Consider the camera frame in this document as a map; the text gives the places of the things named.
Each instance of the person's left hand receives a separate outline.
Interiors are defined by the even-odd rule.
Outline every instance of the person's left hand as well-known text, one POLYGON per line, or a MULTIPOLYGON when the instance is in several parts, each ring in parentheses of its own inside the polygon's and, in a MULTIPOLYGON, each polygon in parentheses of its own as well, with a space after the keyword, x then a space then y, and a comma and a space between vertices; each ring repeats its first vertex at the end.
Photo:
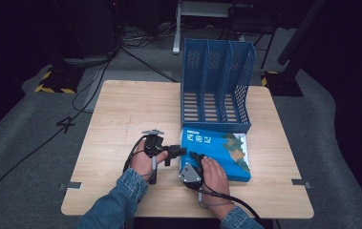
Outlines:
MULTIPOLYGON (((130 167, 134 169, 145 181, 153 175, 153 159, 143 152, 145 146, 145 140, 142 140, 133 156, 130 167)), ((163 162, 168 156, 168 152, 163 151, 156 156, 157 165, 163 162)))

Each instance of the yellow and black tape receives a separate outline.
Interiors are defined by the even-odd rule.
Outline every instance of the yellow and black tape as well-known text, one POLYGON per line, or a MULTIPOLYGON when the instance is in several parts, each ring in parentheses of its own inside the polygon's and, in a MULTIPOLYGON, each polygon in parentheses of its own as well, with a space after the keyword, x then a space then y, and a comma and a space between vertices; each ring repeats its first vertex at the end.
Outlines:
POLYGON ((264 87, 267 87, 267 80, 266 80, 267 74, 278 74, 278 73, 272 72, 272 71, 261 73, 261 83, 262 83, 262 86, 264 86, 264 87))
POLYGON ((63 77, 61 77, 60 74, 53 72, 53 68, 49 68, 35 88, 35 91, 37 93, 75 94, 80 77, 72 76, 72 78, 79 78, 79 80, 66 80, 61 78, 63 77))

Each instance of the book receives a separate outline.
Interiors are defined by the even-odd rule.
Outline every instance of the book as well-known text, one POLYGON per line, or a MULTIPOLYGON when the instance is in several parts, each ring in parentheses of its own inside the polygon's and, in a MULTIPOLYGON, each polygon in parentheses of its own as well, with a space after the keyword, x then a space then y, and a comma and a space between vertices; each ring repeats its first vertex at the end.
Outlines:
POLYGON ((181 156, 180 170, 186 163, 198 167, 191 152, 211 157, 223 166, 228 180, 248 182, 251 179, 246 134, 212 132, 184 127, 181 131, 181 146, 186 155, 181 156))

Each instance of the denim sleeve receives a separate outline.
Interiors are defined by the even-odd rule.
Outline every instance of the denim sleeve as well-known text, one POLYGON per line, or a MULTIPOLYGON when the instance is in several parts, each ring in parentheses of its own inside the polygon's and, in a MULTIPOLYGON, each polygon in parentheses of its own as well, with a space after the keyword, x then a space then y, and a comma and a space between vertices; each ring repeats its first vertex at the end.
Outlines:
POLYGON ((227 228, 246 228, 246 229, 264 229, 258 222, 250 218, 249 215, 238 206, 235 206, 229 212, 220 224, 222 229, 227 228))
POLYGON ((76 228, 121 228, 132 217, 148 190, 148 183, 129 168, 108 195, 98 199, 76 228))

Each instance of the wrist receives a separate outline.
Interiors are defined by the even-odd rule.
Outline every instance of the wrist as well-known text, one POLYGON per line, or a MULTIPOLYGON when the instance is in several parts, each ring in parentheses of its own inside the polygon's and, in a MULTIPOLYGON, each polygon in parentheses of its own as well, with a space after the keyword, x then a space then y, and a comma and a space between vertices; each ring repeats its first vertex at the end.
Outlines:
POLYGON ((150 174, 142 174, 141 172, 134 170, 138 176, 140 176, 145 182, 148 182, 148 179, 151 177, 150 174))
POLYGON ((226 205, 210 206, 209 209, 222 221, 225 216, 235 207, 234 203, 226 205))

